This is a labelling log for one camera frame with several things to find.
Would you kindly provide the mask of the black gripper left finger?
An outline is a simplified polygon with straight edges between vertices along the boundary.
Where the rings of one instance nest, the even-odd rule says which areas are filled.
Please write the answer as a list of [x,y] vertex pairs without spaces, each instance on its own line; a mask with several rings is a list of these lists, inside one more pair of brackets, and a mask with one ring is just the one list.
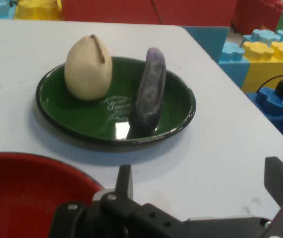
[[113,190],[101,190],[87,206],[57,207],[51,238],[186,238],[185,224],[159,208],[133,200],[131,165],[119,167]]

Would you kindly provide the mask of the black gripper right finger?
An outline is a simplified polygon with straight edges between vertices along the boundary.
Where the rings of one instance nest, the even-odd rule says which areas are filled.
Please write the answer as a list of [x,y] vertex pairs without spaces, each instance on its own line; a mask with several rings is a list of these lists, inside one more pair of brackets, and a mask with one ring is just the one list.
[[263,238],[283,238],[283,162],[277,157],[265,159],[264,186],[280,209],[266,226]]

